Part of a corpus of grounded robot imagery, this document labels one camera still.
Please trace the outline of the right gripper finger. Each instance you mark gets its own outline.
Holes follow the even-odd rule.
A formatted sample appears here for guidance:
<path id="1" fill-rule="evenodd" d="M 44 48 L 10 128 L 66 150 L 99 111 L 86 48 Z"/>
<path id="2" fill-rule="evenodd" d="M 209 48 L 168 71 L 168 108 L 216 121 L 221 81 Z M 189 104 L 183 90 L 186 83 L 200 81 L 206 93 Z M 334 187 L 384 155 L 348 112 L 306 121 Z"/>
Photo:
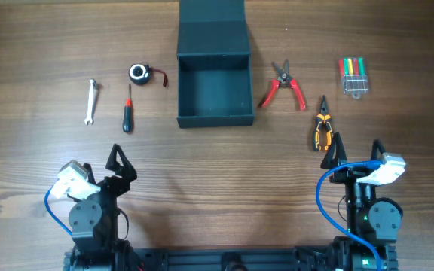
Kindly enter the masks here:
<path id="1" fill-rule="evenodd" d="M 371 148 L 371 160 L 379 160 L 381 154 L 386 152 L 380 139 L 375 139 Z"/>
<path id="2" fill-rule="evenodd" d="M 321 162 L 321 169 L 333 169 L 347 163 L 347 155 L 339 132 L 332 137 L 332 142 Z"/>

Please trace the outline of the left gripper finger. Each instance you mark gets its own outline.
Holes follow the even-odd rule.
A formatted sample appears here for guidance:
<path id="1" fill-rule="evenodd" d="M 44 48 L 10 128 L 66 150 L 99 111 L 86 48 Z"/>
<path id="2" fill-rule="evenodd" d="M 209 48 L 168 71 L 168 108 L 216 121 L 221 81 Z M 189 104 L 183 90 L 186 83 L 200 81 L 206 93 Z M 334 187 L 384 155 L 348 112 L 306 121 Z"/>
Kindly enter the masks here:
<path id="1" fill-rule="evenodd" d="M 125 156 L 121 146 L 118 144 L 113 144 L 105 168 L 122 178 L 137 177 L 136 170 Z"/>
<path id="2" fill-rule="evenodd" d="M 92 170 L 91 165 L 89 163 L 85 163 L 83 165 L 83 167 L 88 171 L 87 181 L 90 184 L 95 184 L 96 181 L 95 181 L 95 178 L 94 178 L 94 175 L 93 175 L 93 170 Z"/>

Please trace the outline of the orange black pliers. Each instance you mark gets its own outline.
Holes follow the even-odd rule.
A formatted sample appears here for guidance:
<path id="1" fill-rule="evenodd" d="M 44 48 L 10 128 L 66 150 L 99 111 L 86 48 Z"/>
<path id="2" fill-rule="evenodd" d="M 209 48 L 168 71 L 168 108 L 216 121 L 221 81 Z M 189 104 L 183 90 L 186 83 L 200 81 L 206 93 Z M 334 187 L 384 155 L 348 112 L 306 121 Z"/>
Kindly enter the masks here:
<path id="1" fill-rule="evenodd" d="M 315 125 L 313 129 L 312 147 L 314 151 L 321 151 L 324 149 L 327 151 L 332 143 L 332 137 L 334 135 L 334 130 L 332 127 L 332 117 L 328 110 L 328 104 L 325 96 L 322 96 L 320 103 L 320 113 L 315 118 Z M 322 138 L 322 133 L 325 134 L 326 143 L 321 145 L 320 139 Z"/>

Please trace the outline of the clear case coloured screwdrivers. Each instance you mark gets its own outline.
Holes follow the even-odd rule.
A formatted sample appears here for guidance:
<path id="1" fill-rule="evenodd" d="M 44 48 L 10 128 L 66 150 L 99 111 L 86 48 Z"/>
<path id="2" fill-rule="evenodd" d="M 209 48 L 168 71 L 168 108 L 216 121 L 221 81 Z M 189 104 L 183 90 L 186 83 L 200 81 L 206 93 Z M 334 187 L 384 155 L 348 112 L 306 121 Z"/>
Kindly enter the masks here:
<path id="1" fill-rule="evenodd" d="M 344 94 L 353 99 L 361 99 L 369 91 L 365 59 L 344 57 L 338 60 L 338 65 Z"/>

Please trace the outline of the silver wrench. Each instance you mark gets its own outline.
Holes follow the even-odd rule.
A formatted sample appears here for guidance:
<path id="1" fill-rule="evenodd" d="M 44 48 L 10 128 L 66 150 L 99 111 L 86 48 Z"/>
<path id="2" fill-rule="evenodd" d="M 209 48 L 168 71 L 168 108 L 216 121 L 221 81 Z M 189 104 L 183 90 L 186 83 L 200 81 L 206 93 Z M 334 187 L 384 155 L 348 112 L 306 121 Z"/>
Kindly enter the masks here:
<path id="1" fill-rule="evenodd" d="M 88 91 L 88 100 L 87 100 L 87 115 L 84 119 L 84 123 L 86 125 L 93 124 L 93 110 L 94 110 L 94 103 L 96 100 L 96 92 L 98 89 L 98 84 L 94 79 L 90 79 L 90 88 Z"/>

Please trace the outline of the red handled snips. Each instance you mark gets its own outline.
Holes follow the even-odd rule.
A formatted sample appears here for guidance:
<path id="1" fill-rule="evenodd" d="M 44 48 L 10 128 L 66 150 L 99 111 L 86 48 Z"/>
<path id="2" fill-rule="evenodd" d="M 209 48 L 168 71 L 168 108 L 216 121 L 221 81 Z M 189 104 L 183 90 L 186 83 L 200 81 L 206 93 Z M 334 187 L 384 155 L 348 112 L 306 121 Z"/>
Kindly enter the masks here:
<path id="1" fill-rule="evenodd" d="M 280 87 L 289 87 L 294 91 L 297 97 L 299 109 L 304 111 L 307 108 L 307 104 L 298 81 L 289 74 L 289 61 L 286 59 L 283 66 L 272 62 L 272 66 L 277 73 L 277 77 L 272 80 L 270 91 L 263 97 L 258 107 L 268 107 Z"/>

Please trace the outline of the black white round coil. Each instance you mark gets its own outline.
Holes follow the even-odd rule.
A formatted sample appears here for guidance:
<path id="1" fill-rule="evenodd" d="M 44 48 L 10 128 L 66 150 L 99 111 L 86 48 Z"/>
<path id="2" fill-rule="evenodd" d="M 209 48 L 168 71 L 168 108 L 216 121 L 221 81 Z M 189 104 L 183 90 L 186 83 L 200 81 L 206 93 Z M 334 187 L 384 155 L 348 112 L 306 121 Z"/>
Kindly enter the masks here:
<path id="1" fill-rule="evenodd" d="M 156 69 L 155 67 L 151 67 L 148 63 L 147 64 L 136 63 L 136 64 L 131 65 L 131 67 L 129 68 L 129 71 L 128 71 L 128 75 L 129 75 L 130 80 L 134 84 L 136 84 L 138 86 L 142 86 L 142 85 L 147 84 L 151 80 L 151 76 L 155 72 L 161 73 L 164 76 L 163 87 L 167 87 L 167 85 L 168 85 L 167 74 L 160 69 Z"/>

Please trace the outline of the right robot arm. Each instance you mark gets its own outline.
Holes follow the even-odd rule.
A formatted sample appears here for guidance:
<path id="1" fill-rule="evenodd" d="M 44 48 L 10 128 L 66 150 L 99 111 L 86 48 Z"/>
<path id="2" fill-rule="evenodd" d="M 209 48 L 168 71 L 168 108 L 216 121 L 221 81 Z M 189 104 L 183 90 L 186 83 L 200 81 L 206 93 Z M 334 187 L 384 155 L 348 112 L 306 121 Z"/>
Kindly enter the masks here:
<path id="1" fill-rule="evenodd" d="M 402 176 L 405 160 L 399 154 L 387 152 L 376 139 L 370 160 L 350 163 L 337 133 L 321 167 L 326 173 L 316 186 L 316 204 L 324 218 L 343 233 L 325 249 L 325 269 L 396 270 L 397 259 L 392 244 L 397 240 L 404 211 L 392 199 L 379 198 L 376 189 L 392 184 Z M 325 180 L 345 187 L 346 227 L 336 222 L 322 206 L 320 192 Z"/>

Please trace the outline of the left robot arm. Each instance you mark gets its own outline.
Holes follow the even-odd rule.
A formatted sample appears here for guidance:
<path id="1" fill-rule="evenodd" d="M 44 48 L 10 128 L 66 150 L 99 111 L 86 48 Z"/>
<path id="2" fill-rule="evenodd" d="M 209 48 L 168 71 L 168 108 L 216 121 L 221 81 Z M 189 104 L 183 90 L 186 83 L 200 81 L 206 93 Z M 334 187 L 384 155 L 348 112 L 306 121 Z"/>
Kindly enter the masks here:
<path id="1" fill-rule="evenodd" d="M 118 237 L 117 198 L 130 190 L 136 170 L 120 145 L 113 145 L 107 164 L 113 176 L 96 186 L 99 192 L 77 201 L 69 212 L 74 248 L 65 253 L 63 270 L 144 270 L 144 264 L 126 238 Z"/>

